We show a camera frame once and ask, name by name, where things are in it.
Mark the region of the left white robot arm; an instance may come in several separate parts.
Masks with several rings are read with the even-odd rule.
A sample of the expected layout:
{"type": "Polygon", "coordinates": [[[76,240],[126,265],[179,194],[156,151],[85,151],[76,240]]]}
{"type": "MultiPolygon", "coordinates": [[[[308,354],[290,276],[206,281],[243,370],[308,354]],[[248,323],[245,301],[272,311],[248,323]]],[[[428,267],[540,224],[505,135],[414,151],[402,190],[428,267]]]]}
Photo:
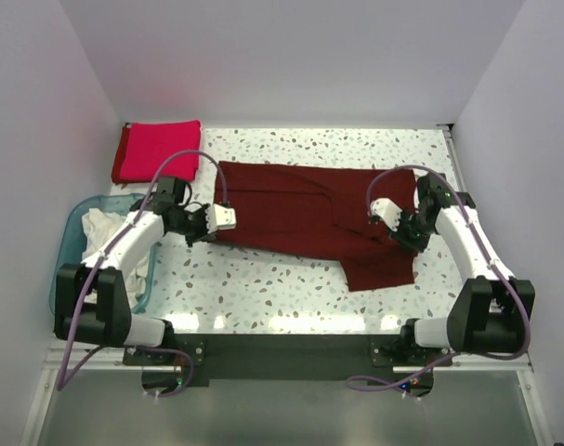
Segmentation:
{"type": "Polygon", "coordinates": [[[182,179],[160,179],[157,189],[133,204],[123,226],[96,252],[78,264],[59,268],[56,338],[101,347],[143,347],[156,364],[167,364],[176,356],[172,324],[135,314],[125,279],[169,232],[182,235],[187,245],[193,246],[213,241],[219,231],[236,226],[235,211],[227,199],[190,210],[183,202],[189,189],[182,179]]]}

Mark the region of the dark red t-shirt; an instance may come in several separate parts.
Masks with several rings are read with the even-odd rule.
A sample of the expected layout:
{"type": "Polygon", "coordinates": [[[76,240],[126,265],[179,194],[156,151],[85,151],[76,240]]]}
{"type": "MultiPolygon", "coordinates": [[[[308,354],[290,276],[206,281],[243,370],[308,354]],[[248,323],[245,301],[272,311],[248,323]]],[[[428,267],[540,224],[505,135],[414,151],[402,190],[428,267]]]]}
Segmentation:
{"type": "Polygon", "coordinates": [[[414,252],[390,239],[384,224],[371,223],[366,209],[372,197],[413,210],[412,171],[383,177],[372,169],[220,166],[225,177],[215,182],[214,200],[230,203],[237,225],[219,232],[219,242],[337,261],[351,292],[413,283],[414,252]]]}

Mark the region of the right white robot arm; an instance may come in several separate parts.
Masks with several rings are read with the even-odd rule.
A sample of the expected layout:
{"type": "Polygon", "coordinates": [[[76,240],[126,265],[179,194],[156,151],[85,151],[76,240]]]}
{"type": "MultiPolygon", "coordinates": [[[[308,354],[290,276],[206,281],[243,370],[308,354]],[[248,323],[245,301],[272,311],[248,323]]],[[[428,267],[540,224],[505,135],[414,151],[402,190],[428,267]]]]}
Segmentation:
{"type": "Polygon", "coordinates": [[[400,358],[417,365],[432,348],[490,358],[521,356],[531,340],[532,283],[518,279],[496,254],[468,193],[431,174],[418,179],[416,192],[418,207],[412,212],[388,198],[375,200],[372,211],[389,236],[410,251],[421,253],[431,236],[440,236],[463,286],[447,317],[407,321],[398,343],[400,358]]]}

